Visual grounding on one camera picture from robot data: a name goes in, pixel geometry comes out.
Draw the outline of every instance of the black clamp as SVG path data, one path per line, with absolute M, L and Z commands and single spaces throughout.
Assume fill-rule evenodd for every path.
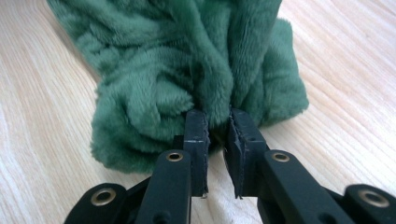
M 131 189 L 102 184 L 88 190 L 65 223 L 190 223 L 191 197 L 205 197 L 210 145 L 203 112 L 186 117 L 175 149 L 157 160 L 152 176 Z M 396 223 L 396 199 L 367 185 L 344 196 L 323 188 L 290 153 L 270 150 L 250 116 L 232 109 L 224 159 L 235 198 L 257 197 L 263 223 Z

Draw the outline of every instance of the wooden table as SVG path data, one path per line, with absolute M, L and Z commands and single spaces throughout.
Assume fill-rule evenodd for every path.
M 396 195 L 396 2 L 285 0 L 310 101 L 262 130 L 342 193 L 366 183 Z M 60 223 L 91 187 L 146 175 L 107 170 L 90 152 L 95 73 L 44 0 L 0 2 L 0 222 Z M 191 223 L 260 223 L 256 200 L 233 197 L 221 154 Z

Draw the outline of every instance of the metal grommet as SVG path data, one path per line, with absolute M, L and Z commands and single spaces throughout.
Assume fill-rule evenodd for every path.
M 183 160 L 183 154 L 172 152 L 166 156 L 166 159 L 169 161 L 181 161 Z
M 384 196 L 368 189 L 361 189 L 358 191 L 359 197 L 366 203 L 380 208 L 389 206 L 389 201 Z
M 276 161 L 287 162 L 290 160 L 289 156 L 280 152 L 276 152 L 272 155 L 272 158 Z
M 95 206 L 103 206 L 111 203 L 116 198 L 116 191 L 114 189 L 99 189 L 91 197 L 91 203 Z

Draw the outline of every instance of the green fleece fabric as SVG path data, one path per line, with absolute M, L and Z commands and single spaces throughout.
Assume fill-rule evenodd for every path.
M 281 0 L 48 0 L 97 71 L 92 155 L 125 173 L 151 171 L 205 111 L 221 133 L 230 105 L 258 126 L 308 106 Z

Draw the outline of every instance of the wood grain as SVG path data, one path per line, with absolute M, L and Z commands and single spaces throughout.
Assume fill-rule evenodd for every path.
M 311 105 L 262 130 L 342 193 L 366 183 L 396 195 L 396 2 L 284 0 Z M 60 223 L 105 182 L 146 175 L 105 169 L 90 154 L 97 77 L 44 0 L 0 2 L 0 223 Z M 255 199 L 233 198 L 221 154 L 191 223 L 260 223 Z

